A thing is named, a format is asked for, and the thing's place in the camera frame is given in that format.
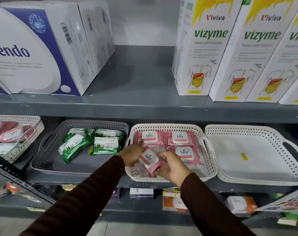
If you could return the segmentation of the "person's right hand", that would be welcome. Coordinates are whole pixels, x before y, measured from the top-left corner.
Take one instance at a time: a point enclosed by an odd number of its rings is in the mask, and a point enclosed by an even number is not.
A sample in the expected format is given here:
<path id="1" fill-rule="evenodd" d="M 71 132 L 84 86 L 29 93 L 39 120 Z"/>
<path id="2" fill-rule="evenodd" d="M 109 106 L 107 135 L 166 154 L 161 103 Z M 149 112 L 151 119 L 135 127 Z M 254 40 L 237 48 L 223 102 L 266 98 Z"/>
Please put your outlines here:
<path id="1" fill-rule="evenodd" d="M 156 171 L 156 175 L 181 188 L 182 183 L 192 171 L 183 163 L 180 157 L 173 153 L 173 160 L 164 162 Z"/>

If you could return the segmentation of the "person's left hand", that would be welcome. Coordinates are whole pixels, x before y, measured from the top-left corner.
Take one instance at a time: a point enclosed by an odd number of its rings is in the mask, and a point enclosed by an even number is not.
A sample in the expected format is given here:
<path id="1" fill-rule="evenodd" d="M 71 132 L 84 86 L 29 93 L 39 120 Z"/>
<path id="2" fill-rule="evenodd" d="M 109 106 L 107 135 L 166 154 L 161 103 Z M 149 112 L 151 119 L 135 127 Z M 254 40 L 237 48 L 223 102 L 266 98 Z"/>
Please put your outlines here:
<path id="1" fill-rule="evenodd" d="M 133 167 L 135 162 L 138 161 L 143 152 L 136 152 L 135 144 L 131 144 L 125 147 L 121 152 L 118 153 L 118 156 L 123 160 L 125 167 Z"/>

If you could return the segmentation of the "pink wet wipes packet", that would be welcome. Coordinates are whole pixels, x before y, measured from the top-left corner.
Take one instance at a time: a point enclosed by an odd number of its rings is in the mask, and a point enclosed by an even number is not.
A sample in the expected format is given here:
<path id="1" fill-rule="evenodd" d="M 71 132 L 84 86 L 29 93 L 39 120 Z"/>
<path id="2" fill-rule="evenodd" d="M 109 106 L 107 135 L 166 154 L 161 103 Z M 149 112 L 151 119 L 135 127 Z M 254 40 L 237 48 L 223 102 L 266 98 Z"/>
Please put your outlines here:
<path id="1" fill-rule="evenodd" d="M 201 152 L 194 146 L 168 146 L 166 151 L 177 154 L 184 163 L 197 166 L 204 165 L 201 159 Z"/>
<path id="2" fill-rule="evenodd" d="M 166 147 L 165 132 L 161 130 L 136 131 L 133 143 L 144 141 L 146 146 Z"/>
<path id="3" fill-rule="evenodd" d="M 34 127 L 34 124 L 0 121 L 0 143 L 24 142 L 34 133 Z"/>
<path id="4" fill-rule="evenodd" d="M 156 171 L 162 166 L 164 162 L 164 159 L 158 156 L 147 145 L 144 146 L 143 152 L 138 159 L 138 163 L 148 173 L 150 178 L 156 177 Z"/>
<path id="5" fill-rule="evenodd" d="M 197 146 L 197 140 L 192 131 L 165 131 L 166 146 Z"/>

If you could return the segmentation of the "person's right forearm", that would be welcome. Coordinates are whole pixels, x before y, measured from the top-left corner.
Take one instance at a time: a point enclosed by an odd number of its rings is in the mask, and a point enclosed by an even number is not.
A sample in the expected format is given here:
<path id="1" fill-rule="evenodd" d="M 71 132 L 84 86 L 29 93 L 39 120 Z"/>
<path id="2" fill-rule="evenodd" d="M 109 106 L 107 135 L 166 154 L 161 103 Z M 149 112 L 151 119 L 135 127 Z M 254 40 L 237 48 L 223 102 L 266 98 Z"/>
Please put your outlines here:
<path id="1" fill-rule="evenodd" d="M 203 236 L 256 236 L 195 173 L 184 174 L 180 191 L 182 201 Z"/>

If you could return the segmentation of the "person's left forearm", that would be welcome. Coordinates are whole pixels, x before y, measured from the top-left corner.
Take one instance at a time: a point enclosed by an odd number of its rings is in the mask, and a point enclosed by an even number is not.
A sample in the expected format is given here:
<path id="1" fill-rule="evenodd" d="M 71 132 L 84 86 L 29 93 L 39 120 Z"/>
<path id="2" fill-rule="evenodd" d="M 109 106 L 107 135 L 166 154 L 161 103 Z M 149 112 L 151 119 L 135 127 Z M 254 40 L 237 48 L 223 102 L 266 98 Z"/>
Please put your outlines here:
<path id="1" fill-rule="evenodd" d="M 122 155 L 111 157 L 19 236 L 86 236 L 110 200 L 126 163 Z"/>

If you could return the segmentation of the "green wet wipes packet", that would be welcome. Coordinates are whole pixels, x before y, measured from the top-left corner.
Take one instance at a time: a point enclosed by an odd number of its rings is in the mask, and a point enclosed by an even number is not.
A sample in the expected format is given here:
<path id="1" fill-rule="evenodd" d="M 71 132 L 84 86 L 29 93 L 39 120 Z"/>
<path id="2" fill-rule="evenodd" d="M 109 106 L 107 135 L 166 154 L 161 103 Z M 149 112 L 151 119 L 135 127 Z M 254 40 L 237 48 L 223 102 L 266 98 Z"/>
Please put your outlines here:
<path id="1" fill-rule="evenodd" d="M 94 129 L 92 128 L 74 128 L 72 127 L 69 131 L 68 131 L 68 134 L 66 137 L 68 138 L 71 138 L 73 137 L 74 135 L 76 134 L 79 134 L 79 135 L 82 135 L 82 136 L 85 136 L 85 130 L 88 130 L 90 134 L 93 133 Z"/>
<path id="2" fill-rule="evenodd" d="M 68 164 L 91 144 L 91 136 L 74 134 L 58 148 L 58 153 L 60 154 L 62 161 L 65 164 Z"/>
<path id="3" fill-rule="evenodd" d="M 123 137 L 95 137 L 89 155 L 117 154 L 120 152 L 120 142 Z"/>
<path id="4" fill-rule="evenodd" d="M 94 137 L 123 137 L 124 132 L 120 130 L 104 129 L 101 127 L 96 127 L 92 133 Z"/>

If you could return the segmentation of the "grey metal shelf unit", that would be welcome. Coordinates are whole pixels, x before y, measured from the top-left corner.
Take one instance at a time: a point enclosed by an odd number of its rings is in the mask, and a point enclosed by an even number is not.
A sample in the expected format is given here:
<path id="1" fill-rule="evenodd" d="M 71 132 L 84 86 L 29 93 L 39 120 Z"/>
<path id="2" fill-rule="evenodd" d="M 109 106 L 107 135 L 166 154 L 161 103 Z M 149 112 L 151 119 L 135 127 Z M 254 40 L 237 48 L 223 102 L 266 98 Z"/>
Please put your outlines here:
<path id="1" fill-rule="evenodd" d="M 209 96 L 179 96 L 171 71 L 174 47 L 116 46 L 115 53 L 100 71 L 83 96 L 47 94 L 0 94 L 0 115 L 18 117 L 40 116 L 45 129 L 14 164 L 5 163 L 0 177 L 20 180 L 31 186 L 33 197 L 41 202 L 27 200 L 17 194 L 0 198 L 0 216 L 38 218 L 39 211 L 55 203 L 55 196 L 65 196 L 60 185 L 77 185 L 86 176 L 46 174 L 34 170 L 29 162 L 37 157 L 49 157 L 53 143 L 57 143 L 57 126 L 64 120 L 79 123 L 99 120 L 124 122 L 131 128 L 140 123 L 193 124 L 205 130 L 208 124 L 237 124 L 267 126 L 298 146 L 291 130 L 298 128 L 298 106 L 278 103 L 223 103 L 213 102 Z M 275 199 L 270 193 L 290 194 L 297 186 L 266 186 L 226 183 L 217 176 L 205 184 L 223 202 L 230 195 L 253 196 L 258 206 Z M 193 226 L 189 212 L 163 211 L 162 189 L 171 183 L 133 181 L 126 173 L 118 183 L 122 188 L 119 199 L 106 205 L 88 235 L 201 235 Z M 129 188 L 155 189 L 152 200 L 130 199 Z"/>

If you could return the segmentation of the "white perforated plastic basket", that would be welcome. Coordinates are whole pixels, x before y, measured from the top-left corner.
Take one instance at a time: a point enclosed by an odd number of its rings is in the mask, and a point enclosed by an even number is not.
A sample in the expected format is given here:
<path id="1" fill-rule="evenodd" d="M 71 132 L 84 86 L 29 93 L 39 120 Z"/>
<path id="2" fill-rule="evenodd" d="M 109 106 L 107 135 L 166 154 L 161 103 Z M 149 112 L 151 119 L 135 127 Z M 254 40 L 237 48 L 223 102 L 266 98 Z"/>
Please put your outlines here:
<path id="1" fill-rule="evenodd" d="M 0 121 L 14 121 L 23 125 L 35 125 L 34 133 L 26 141 L 15 143 L 15 147 L 2 157 L 9 163 L 17 161 L 45 128 L 41 117 L 34 115 L 0 115 Z"/>
<path id="2" fill-rule="evenodd" d="M 218 172 L 214 162 L 214 149 L 209 139 L 204 135 L 202 129 L 193 124 L 179 123 L 146 123 L 136 124 L 131 128 L 125 146 L 129 146 L 135 139 L 136 131 L 143 130 L 162 130 L 162 131 L 192 131 L 197 140 L 197 146 L 200 149 L 200 159 L 203 166 L 189 166 L 189 169 L 194 172 L 203 181 L 214 178 Z M 136 163 L 134 167 L 125 167 L 127 175 L 136 182 L 156 182 L 170 183 L 162 177 L 149 177 L 149 174 Z"/>
<path id="3" fill-rule="evenodd" d="M 228 183 L 298 186 L 298 146 L 271 127 L 209 124 L 217 176 Z M 249 161 L 244 161 L 245 153 Z"/>

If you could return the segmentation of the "white and blue small box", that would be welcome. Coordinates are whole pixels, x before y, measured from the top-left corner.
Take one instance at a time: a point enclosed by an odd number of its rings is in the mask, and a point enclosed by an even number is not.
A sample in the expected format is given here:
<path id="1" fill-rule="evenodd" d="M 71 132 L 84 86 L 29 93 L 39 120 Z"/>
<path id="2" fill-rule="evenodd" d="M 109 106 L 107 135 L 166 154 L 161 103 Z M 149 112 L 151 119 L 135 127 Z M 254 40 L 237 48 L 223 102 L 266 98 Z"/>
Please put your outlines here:
<path id="1" fill-rule="evenodd" d="M 130 188 L 131 199 L 154 199 L 154 189 Z"/>

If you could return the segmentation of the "orange and white box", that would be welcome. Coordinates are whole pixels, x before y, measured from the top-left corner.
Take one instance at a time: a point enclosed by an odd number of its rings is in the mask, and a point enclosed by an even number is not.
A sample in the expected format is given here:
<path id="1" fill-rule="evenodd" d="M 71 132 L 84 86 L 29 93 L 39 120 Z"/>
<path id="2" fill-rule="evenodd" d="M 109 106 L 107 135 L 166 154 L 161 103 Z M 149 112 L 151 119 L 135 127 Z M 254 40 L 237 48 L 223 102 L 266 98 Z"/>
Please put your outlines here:
<path id="1" fill-rule="evenodd" d="M 258 206 L 252 196 L 229 196 L 224 201 L 232 214 L 252 215 Z"/>
<path id="2" fill-rule="evenodd" d="M 181 197 L 163 196 L 163 211 L 186 213 L 188 211 Z"/>

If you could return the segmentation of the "grey perforated plastic basket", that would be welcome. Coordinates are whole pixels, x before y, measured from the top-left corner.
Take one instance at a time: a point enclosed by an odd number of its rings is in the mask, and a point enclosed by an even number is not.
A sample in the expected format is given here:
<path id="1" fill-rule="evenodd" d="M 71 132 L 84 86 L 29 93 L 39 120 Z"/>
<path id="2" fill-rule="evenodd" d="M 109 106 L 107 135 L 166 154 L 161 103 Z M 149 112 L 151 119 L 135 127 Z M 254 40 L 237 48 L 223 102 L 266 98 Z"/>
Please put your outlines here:
<path id="1" fill-rule="evenodd" d="M 49 132 L 42 140 L 37 154 L 32 159 L 30 166 L 45 174 L 87 177 L 109 160 L 113 154 L 92 156 L 88 153 L 90 147 L 85 148 L 70 163 L 65 164 L 58 152 L 63 144 L 62 140 L 71 128 L 93 129 L 101 127 L 124 132 L 120 146 L 125 146 L 129 126 L 124 122 L 92 120 L 92 119 L 66 119 L 57 128 Z"/>

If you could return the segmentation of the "white and yellow medicine box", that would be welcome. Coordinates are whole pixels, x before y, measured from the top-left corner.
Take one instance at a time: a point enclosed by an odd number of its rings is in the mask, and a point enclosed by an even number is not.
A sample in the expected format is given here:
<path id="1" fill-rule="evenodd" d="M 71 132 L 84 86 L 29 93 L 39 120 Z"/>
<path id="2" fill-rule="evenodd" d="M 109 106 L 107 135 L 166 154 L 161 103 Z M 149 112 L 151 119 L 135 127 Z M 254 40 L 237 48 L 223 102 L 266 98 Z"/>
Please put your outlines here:
<path id="1" fill-rule="evenodd" d="M 281 105 L 298 105 L 298 78 L 278 101 Z"/>
<path id="2" fill-rule="evenodd" d="M 245 102 L 298 12 L 298 0 L 243 0 L 209 96 Z"/>
<path id="3" fill-rule="evenodd" d="M 177 32 L 176 32 L 176 43 L 175 43 L 173 62 L 172 62 L 172 73 L 173 73 L 174 79 L 176 78 L 176 74 L 177 74 L 176 72 L 177 72 L 178 55 L 179 55 L 179 49 L 180 49 L 180 43 L 181 43 L 183 20 L 185 15 L 185 6 L 186 6 L 186 0 L 180 0 L 178 25 L 177 25 Z"/>
<path id="4" fill-rule="evenodd" d="M 298 11 L 245 102 L 277 103 L 298 78 Z"/>
<path id="5" fill-rule="evenodd" d="M 185 0 L 175 69 L 180 96 L 207 96 L 243 0 Z"/>

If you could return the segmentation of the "grey perforated metal rack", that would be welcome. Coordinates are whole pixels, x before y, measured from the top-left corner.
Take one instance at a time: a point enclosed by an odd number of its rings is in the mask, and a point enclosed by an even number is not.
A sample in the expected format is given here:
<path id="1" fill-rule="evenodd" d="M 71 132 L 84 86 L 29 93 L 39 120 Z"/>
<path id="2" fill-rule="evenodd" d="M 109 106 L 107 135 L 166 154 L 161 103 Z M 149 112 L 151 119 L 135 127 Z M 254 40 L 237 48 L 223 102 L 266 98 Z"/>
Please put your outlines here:
<path id="1" fill-rule="evenodd" d="M 0 178 L 14 183 L 28 195 L 40 200 L 45 209 L 52 206 L 56 200 L 42 185 L 30 184 L 25 181 L 25 172 L 7 162 L 0 156 Z"/>

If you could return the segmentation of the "printed paper flyer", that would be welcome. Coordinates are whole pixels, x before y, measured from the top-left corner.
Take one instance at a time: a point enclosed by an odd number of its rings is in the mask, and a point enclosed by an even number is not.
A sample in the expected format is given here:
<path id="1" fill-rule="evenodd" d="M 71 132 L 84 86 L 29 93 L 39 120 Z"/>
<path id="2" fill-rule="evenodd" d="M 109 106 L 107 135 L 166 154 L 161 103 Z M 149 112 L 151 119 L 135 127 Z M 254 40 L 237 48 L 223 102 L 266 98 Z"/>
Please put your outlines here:
<path id="1" fill-rule="evenodd" d="M 269 203 L 265 206 L 255 209 L 255 211 L 267 212 L 298 212 L 298 190 Z"/>

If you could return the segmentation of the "green and white wipes packet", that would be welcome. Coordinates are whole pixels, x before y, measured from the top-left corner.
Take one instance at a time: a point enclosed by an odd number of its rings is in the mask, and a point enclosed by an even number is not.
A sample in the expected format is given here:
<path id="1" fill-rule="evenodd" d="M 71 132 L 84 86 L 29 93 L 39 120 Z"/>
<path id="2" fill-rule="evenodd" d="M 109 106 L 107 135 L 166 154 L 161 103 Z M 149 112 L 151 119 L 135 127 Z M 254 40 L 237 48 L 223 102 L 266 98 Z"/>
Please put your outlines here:
<path id="1" fill-rule="evenodd" d="M 0 156 L 3 157 L 15 147 L 15 143 L 0 143 Z"/>

